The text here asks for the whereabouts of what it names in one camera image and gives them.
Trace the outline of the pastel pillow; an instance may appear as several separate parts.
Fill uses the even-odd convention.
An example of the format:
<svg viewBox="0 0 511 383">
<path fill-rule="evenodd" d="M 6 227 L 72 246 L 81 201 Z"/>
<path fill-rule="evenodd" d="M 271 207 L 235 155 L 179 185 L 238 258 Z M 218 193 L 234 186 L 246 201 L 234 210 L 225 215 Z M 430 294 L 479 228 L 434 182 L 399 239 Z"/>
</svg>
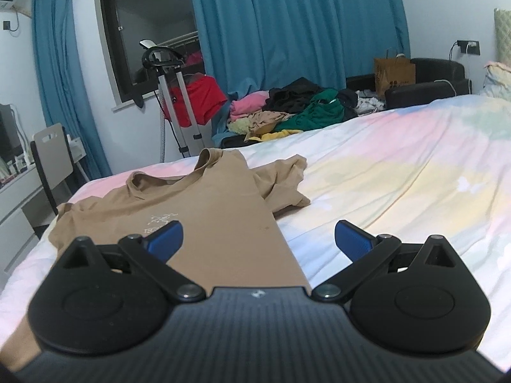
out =
<svg viewBox="0 0 511 383">
<path fill-rule="evenodd" d="M 509 66 L 495 61 L 489 61 L 484 67 L 485 77 L 483 88 L 479 91 L 482 96 L 511 101 L 511 69 Z"/>
</svg>

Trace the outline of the blue curtain right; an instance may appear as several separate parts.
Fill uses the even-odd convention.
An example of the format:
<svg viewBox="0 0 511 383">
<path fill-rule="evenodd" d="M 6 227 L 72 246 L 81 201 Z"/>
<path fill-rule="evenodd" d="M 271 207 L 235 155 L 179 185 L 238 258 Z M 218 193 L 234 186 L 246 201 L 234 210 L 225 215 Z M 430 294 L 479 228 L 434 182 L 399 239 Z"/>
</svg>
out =
<svg viewBox="0 0 511 383">
<path fill-rule="evenodd" d="M 206 73 L 232 97 L 306 78 L 342 88 L 410 53 L 403 0 L 192 0 Z"/>
</svg>

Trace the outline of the pink garment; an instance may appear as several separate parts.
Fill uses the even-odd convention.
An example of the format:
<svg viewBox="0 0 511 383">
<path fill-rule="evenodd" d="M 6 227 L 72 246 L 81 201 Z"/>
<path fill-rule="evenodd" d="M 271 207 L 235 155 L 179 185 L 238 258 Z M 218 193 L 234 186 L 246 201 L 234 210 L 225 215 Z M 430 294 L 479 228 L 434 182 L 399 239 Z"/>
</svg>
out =
<svg viewBox="0 0 511 383">
<path fill-rule="evenodd" d="M 251 113 L 260 111 L 269 99 L 269 91 L 257 91 L 248 94 L 240 100 L 232 101 L 230 104 L 230 120 L 236 121 L 239 118 L 246 118 Z"/>
</svg>

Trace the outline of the wall power outlet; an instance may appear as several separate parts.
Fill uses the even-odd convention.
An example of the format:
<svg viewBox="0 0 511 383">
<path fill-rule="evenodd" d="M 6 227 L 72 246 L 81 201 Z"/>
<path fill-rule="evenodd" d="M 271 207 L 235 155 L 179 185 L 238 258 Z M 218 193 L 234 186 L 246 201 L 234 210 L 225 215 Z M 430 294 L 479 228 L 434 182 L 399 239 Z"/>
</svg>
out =
<svg viewBox="0 0 511 383">
<path fill-rule="evenodd" d="M 464 55 L 479 56 L 481 54 L 479 41 L 457 40 L 456 45 Z"/>
</svg>

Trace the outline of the green garment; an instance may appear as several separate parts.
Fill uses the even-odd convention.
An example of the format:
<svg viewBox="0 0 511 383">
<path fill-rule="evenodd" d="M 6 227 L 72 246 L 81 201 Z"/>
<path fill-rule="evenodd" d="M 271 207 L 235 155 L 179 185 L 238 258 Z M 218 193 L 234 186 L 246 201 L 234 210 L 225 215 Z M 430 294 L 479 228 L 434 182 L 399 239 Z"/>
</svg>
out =
<svg viewBox="0 0 511 383">
<path fill-rule="evenodd" d="M 278 123 L 274 132 L 314 131 L 346 122 L 358 116 L 355 112 L 357 104 L 358 95 L 353 90 L 325 89 L 315 94 L 301 113 Z"/>
</svg>

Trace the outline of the pastel tie-dye bed sheet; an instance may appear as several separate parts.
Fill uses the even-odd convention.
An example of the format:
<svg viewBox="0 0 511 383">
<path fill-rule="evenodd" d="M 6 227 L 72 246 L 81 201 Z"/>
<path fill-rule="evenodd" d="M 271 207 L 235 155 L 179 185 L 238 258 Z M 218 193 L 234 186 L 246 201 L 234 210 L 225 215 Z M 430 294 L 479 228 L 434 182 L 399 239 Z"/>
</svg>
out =
<svg viewBox="0 0 511 383">
<path fill-rule="evenodd" d="M 467 95 L 92 181 L 61 208 L 1 295 L 1 361 L 40 349 L 28 303 L 72 239 L 109 244 L 179 221 L 173 269 L 216 286 L 314 288 L 348 264 L 347 220 L 405 242 L 445 236 L 491 304 L 480 351 L 510 367 L 510 104 Z"/>
</svg>

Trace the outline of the brown paper bag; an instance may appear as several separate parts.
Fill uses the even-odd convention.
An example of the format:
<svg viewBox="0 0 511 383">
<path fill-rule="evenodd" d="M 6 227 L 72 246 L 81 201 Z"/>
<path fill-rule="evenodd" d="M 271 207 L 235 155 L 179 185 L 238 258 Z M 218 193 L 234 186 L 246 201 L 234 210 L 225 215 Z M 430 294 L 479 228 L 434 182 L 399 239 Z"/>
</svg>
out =
<svg viewBox="0 0 511 383">
<path fill-rule="evenodd" d="M 416 65 L 404 53 L 374 58 L 373 72 L 376 93 L 381 100 L 389 89 L 416 83 Z"/>
</svg>

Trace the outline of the yellow garment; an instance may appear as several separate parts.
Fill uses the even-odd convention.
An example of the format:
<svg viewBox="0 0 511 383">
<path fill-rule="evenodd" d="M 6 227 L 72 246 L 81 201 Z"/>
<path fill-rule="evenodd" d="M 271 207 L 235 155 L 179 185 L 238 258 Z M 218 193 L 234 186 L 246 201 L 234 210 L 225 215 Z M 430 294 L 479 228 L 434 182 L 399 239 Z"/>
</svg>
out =
<svg viewBox="0 0 511 383">
<path fill-rule="evenodd" d="M 269 132 L 269 133 L 265 133 L 265 134 L 261 135 L 260 141 L 267 142 L 267 141 L 272 141 L 275 139 L 284 139 L 291 135 L 301 134 L 301 133 L 302 133 L 301 130 L 281 130 L 281 131 L 277 131 L 277 132 Z"/>
</svg>

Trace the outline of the black garment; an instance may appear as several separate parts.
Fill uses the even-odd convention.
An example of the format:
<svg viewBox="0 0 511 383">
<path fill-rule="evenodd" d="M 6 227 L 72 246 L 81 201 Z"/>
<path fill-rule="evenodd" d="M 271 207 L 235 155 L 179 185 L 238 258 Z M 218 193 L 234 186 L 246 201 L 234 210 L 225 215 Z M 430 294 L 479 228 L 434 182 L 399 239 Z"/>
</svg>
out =
<svg viewBox="0 0 511 383">
<path fill-rule="evenodd" d="M 300 77 L 284 87 L 270 89 L 263 111 L 302 113 L 311 104 L 313 97 L 324 91 L 328 91 L 328 95 L 339 100 L 343 106 L 353 109 L 358 104 L 358 95 L 353 90 L 325 88 Z"/>
</svg>

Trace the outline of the beige garment on pile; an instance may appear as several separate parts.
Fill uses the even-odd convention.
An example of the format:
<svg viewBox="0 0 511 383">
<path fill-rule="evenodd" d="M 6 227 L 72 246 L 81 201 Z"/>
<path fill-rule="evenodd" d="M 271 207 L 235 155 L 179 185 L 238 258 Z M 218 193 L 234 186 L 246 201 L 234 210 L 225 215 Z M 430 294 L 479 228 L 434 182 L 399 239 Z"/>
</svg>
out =
<svg viewBox="0 0 511 383">
<path fill-rule="evenodd" d="M 278 123 L 293 117 L 287 112 L 258 111 L 248 116 L 248 132 L 245 140 L 272 132 Z"/>
</svg>

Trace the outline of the dark window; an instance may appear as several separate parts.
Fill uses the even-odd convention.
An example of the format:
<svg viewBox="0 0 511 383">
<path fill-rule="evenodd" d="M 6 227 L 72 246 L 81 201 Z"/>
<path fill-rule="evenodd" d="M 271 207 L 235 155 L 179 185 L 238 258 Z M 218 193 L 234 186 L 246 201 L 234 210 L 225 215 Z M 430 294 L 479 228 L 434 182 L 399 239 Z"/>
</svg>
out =
<svg viewBox="0 0 511 383">
<path fill-rule="evenodd" d="M 122 103 L 141 100 L 157 87 L 142 65 L 142 40 L 168 46 L 185 65 L 202 71 L 192 0 L 99 0 L 113 79 Z"/>
</svg>

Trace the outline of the blue curtain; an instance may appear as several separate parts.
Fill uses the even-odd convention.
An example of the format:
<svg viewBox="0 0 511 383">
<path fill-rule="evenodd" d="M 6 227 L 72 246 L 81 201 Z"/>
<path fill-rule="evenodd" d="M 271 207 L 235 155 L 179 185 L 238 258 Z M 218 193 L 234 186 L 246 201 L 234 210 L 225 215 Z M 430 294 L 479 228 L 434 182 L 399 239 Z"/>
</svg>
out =
<svg viewBox="0 0 511 383">
<path fill-rule="evenodd" d="M 91 179 L 112 174 L 85 87 L 72 0 L 32 0 L 34 64 L 48 126 L 62 124 L 85 147 Z"/>
<path fill-rule="evenodd" d="M 206 73 L 232 97 L 306 78 L 342 88 L 410 53 L 403 0 L 192 0 Z"/>
</svg>

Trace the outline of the blue curtain left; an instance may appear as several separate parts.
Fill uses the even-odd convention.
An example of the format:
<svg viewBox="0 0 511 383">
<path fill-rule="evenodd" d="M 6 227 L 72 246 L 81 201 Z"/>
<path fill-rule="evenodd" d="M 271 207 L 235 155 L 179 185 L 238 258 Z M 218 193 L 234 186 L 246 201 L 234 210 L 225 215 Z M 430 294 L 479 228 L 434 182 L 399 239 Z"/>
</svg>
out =
<svg viewBox="0 0 511 383">
<path fill-rule="evenodd" d="M 72 0 L 32 0 L 34 64 L 48 126 L 62 124 L 85 147 L 91 179 L 112 174 L 85 87 Z"/>
</svg>

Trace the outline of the black sofa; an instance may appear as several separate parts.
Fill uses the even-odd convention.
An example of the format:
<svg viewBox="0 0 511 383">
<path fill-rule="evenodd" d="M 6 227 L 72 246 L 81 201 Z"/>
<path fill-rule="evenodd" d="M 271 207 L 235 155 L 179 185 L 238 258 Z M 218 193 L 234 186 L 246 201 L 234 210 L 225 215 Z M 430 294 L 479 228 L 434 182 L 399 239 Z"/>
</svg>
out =
<svg viewBox="0 0 511 383">
<path fill-rule="evenodd" d="M 410 60 L 416 65 L 416 83 L 387 90 L 382 100 L 387 109 L 427 105 L 434 100 L 472 92 L 471 80 L 465 76 L 461 63 L 432 58 Z M 374 72 L 347 78 L 347 88 L 353 91 L 370 90 L 377 95 Z"/>
</svg>

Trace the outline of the quilted headboard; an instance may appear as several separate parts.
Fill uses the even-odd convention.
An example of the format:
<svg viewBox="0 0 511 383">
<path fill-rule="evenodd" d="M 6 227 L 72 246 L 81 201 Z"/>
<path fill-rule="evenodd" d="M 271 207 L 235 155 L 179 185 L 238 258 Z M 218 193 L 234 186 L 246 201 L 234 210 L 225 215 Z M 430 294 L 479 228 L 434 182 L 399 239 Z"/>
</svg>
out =
<svg viewBox="0 0 511 383">
<path fill-rule="evenodd" d="M 511 62 L 511 11 L 494 10 L 496 53 L 500 63 Z"/>
</svg>

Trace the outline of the tan t-shirt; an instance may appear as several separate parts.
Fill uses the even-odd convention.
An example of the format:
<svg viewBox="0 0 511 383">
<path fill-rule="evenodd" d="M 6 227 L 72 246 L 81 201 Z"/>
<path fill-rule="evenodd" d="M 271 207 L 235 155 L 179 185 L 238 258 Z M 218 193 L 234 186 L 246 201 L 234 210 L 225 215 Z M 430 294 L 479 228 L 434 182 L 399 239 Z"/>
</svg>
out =
<svg viewBox="0 0 511 383">
<path fill-rule="evenodd" d="M 63 210 L 56 262 L 1 351 L 2 381 L 271 381 L 299 361 L 310 285 L 277 225 L 307 161 L 204 150 L 182 178 L 131 175 Z"/>
</svg>

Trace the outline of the red garment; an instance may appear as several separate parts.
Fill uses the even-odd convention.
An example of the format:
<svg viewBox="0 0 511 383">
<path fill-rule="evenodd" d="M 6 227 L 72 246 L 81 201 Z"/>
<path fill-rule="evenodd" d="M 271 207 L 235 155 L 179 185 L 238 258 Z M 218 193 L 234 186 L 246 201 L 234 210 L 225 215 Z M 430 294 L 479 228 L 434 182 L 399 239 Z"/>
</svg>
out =
<svg viewBox="0 0 511 383">
<path fill-rule="evenodd" d="M 199 125 L 206 125 L 228 100 L 217 81 L 209 75 L 195 73 L 185 85 L 191 109 Z M 190 127 L 191 120 L 178 84 L 170 84 L 169 91 L 179 125 Z"/>
</svg>

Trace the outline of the grey chair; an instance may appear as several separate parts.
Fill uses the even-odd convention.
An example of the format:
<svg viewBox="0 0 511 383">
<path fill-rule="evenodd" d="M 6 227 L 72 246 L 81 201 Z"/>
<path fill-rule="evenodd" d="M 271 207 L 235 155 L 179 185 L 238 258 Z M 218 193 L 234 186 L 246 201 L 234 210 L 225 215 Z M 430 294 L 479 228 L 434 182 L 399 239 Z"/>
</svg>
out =
<svg viewBox="0 0 511 383">
<path fill-rule="evenodd" d="M 81 165 L 81 161 L 87 157 L 83 142 L 80 137 L 71 139 L 64 126 L 57 123 L 36 133 L 29 146 L 43 191 L 54 214 L 58 215 L 53 190 L 76 169 L 86 183 L 90 181 Z"/>
</svg>

